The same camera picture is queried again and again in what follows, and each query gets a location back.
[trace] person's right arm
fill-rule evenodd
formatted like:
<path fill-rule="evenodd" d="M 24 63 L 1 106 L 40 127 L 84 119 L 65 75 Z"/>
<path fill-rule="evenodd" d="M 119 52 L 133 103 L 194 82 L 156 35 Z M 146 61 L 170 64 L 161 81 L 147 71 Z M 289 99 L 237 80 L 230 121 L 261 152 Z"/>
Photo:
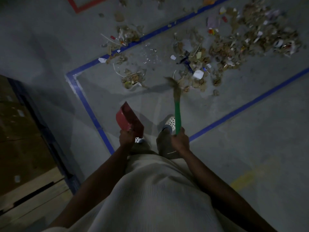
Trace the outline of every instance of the person's right arm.
<path fill-rule="evenodd" d="M 236 191 L 199 160 L 189 147 L 189 138 L 184 129 L 172 136 L 172 145 L 186 161 L 199 187 L 207 193 L 213 207 L 244 230 L 276 231 Z"/>

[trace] brown cardboard piece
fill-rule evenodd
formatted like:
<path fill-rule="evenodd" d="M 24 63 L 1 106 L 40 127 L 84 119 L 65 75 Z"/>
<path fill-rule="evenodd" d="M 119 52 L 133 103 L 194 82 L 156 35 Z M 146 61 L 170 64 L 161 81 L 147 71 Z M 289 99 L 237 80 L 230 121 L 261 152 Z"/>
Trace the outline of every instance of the brown cardboard piece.
<path fill-rule="evenodd" d="M 25 106 L 0 102 L 0 142 L 40 136 L 34 120 Z"/>
<path fill-rule="evenodd" d="M 0 102 L 3 101 L 19 102 L 7 78 L 0 75 Z"/>
<path fill-rule="evenodd" d="M 0 195 L 56 166 L 41 136 L 0 143 Z"/>

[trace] forearm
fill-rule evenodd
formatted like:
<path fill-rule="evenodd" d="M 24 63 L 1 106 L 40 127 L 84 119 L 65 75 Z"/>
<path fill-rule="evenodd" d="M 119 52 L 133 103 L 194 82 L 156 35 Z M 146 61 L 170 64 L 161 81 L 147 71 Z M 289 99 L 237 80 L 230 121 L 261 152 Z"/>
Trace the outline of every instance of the forearm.
<path fill-rule="evenodd" d="M 203 164 L 192 152 L 181 154 L 200 188 L 223 215 L 247 231 L 274 230 L 236 191 Z"/>
<path fill-rule="evenodd" d="M 49 227 L 69 228 L 83 215 L 110 195 L 125 172 L 127 157 L 132 146 L 120 146 L 105 163 L 81 185 L 63 212 Z"/>

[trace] shirt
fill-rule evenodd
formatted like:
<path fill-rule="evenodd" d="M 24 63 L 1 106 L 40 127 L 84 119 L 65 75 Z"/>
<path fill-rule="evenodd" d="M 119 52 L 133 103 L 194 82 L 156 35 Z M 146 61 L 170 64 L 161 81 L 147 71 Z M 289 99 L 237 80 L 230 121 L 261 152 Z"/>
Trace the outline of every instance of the shirt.
<path fill-rule="evenodd" d="M 44 232 L 223 231 L 184 159 L 130 156 L 111 194 L 69 229 Z"/>

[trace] dustpan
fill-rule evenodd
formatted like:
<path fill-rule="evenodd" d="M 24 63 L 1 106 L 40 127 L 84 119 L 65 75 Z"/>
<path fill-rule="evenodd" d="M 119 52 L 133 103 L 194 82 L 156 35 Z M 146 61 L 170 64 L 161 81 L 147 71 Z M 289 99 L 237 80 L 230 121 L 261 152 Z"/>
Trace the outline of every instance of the dustpan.
<path fill-rule="evenodd" d="M 144 126 L 127 102 L 125 102 L 117 112 L 116 121 L 122 130 L 129 131 L 133 129 L 135 137 L 143 137 Z"/>

